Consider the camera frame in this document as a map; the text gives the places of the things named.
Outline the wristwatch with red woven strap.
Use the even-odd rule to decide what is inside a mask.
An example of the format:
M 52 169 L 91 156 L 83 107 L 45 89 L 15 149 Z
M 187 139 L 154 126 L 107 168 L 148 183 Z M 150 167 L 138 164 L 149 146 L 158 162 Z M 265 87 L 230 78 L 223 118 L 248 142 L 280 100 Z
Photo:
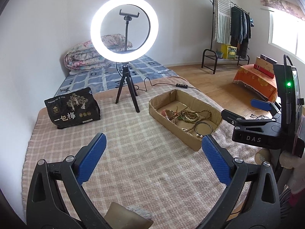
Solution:
M 177 111 L 172 111 L 168 109 L 164 109 L 161 111 L 161 115 L 165 117 L 167 120 L 171 121 L 173 124 L 176 123 Z

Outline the orange covered low table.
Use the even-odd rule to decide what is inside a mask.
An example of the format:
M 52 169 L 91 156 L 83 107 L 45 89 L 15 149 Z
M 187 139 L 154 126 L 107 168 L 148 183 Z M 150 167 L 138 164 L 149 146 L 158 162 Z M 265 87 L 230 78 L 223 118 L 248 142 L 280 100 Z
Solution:
M 254 68 L 254 64 L 240 66 L 233 79 L 259 93 L 267 101 L 275 102 L 278 97 L 275 77 L 269 77 Z

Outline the red and tan boxes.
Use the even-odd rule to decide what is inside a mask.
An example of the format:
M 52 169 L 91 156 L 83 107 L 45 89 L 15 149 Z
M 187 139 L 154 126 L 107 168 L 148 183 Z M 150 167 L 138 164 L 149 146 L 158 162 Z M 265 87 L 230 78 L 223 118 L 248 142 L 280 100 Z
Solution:
M 256 58 L 254 68 L 264 73 L 265 75 L 274 78 L 274 65 L 278 62 L 266 55 L 261 54 L 260 57 Z

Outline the black clothes rack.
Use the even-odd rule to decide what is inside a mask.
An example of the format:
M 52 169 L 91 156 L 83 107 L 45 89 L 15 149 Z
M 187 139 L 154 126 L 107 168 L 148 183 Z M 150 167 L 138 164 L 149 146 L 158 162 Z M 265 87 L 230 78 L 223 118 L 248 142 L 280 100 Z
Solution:
M 211 39 L 209 48 L 205 49 L 202 53 L 201 68 L 206 68 L 211 71 L 211 74 L 216 74 L 217 71 L 223 70 L 234 70 L 242 66 L 241 62 L 245 62 L 247 65 L 250 63 L 250 56 L 247 55 L 246 58 L 242 58 L 239 55 L 234 59 L 219 58 L 217 55 L 217 49 L 214 48 L 216 41 L 214 40 L 214 35 L 216 32 L 215 21 L 216 21 L 216 10 L 215 1 L 210 0 L 212 4 L 212 27 L 211 27 Z

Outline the yellow crate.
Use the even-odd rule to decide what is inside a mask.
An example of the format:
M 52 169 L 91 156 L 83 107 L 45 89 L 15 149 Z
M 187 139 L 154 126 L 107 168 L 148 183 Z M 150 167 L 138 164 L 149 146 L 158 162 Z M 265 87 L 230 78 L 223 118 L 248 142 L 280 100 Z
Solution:
M 228 44 L 221 44 L 222 58 L 227 60 L 233 60 L 236 58 L 237 48 Z

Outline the window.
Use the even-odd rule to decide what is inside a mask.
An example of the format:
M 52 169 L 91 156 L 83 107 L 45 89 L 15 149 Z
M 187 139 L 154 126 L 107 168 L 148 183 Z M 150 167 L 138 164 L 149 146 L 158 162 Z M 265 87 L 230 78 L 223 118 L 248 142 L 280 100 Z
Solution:
M 283 11 L 269 13 L 269 43 L 292 53 L 304 63 L 304 19 Z

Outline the dark hanging clothes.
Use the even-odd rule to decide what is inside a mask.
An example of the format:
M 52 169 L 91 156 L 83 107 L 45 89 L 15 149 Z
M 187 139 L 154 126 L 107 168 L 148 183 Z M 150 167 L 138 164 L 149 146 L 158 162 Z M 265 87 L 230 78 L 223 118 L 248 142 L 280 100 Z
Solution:
M 251 20 L 247 12 L 237 6 L 231 8 L 231 46 L 237 48 L 237 55 L 247 58 L 251 39 Z

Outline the open cardboard box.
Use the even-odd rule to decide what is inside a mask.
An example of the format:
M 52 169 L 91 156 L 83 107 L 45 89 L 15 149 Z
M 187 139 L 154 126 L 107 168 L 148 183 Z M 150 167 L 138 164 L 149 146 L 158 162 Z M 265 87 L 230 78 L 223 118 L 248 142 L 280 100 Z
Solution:
M 199 151 L 202 138 L 212 134 L 222 122 L 221 111 L 182 90 L 174 89 L 149 101 L 149 114 L 194 151 Z M 173 124 L 161 115 L 164 109 L 177 111 Z

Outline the floral curtain valance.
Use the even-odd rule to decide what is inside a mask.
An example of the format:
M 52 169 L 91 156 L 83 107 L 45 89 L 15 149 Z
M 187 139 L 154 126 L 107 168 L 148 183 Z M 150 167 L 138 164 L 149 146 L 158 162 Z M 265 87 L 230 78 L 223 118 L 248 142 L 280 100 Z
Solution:
M 260 0 L 260 3 L 262 6 L 283 11 L 290 15 L 293 15 L 294 17 L 297 17 L 298 19 L 304 20 L 304 12 L 302 9 L 288 1 L 285 0 Z

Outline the pink plaid blanket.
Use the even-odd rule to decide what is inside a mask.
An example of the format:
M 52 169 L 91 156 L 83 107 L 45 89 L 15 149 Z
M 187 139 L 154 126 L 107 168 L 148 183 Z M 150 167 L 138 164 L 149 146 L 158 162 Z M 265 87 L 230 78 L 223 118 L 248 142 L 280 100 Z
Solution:
M 141 94 L 140 113 L 128 102 L 115 104 L 112 95 L 103 92 L 98 99 L 100 120 L 62 130 L 42 109 L 23 166 L 23 198 L 38 160 L 62 161 L 101 132 L 107 147 L 83 184 L 96 208 L 105 214 L 112 202 L 138 205 L 152 212 L 153 228 L 195 228 L 225 186 L 202 151 L 192 150 L 150 116 L 149 100 L 168 90 L 160 86 Z

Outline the striped hanging cloth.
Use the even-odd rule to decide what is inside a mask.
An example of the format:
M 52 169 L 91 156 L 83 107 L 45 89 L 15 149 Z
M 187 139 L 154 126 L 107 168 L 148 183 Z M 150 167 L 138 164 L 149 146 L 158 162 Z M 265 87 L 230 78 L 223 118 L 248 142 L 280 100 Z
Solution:
M 214 0 L 214 41 L 219 44 L 231 42 L 231 1 Z

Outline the black snack bag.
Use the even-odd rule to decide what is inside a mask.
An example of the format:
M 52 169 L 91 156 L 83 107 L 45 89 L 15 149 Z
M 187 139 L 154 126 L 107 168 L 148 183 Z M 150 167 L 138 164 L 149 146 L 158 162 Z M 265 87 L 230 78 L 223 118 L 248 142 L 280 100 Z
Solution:
M 51 122 L 58 129 L 101 119 L 98 102 L 89 87 L 49 98 L 44 103 Z

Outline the blue checked bed sheet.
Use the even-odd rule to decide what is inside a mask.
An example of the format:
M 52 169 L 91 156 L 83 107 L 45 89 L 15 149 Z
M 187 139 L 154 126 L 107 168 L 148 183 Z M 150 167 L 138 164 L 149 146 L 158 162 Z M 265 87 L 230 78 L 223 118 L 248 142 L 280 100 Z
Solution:
M 55 95 L 75 92 L 86 87 L 90 87 L 94 93 L 116 89 L 119 87 L 123 73 L 122 66 L 122 63 L 109 62 L 101 68 L 70 74 L 63 81 Z M 166 68 L 147 55 L 131 61 L 128 66 L 132 81 L 135 84 L 144 81 L 146 77 L 153 80 L 177 75 L 174 71 Z

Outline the folded floral quilt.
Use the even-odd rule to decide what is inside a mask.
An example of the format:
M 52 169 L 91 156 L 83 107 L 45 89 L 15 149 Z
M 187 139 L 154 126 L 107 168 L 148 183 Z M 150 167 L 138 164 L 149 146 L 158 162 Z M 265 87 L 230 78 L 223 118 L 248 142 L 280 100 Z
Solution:
M 104 35 L 101 40 L 113 52 L 124 50 L 125 36 L 122 34 Z M 91 40 L 75 45 L 64 57 L 65 67 L 71 71 L 89 71 L 101 68 L 107 62 L 108 60 L 96 51 Z

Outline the black phone holder clamp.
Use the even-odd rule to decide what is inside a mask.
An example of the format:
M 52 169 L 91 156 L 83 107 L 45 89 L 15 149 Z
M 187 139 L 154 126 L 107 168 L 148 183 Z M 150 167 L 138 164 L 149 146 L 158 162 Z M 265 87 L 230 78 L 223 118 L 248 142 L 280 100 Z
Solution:
M 122 9 L 119 11 L 119 15 L 120 16 L 123 16 L 125 22 L 126 22 L 126 25 L 129 24 L 130 21 L 132 21 L 133 18 L 138 18 L 140 13 L 138 12 L 137 14 L 130 14 L 130 13 L 125 13 L 125 12 L 122 12 Z

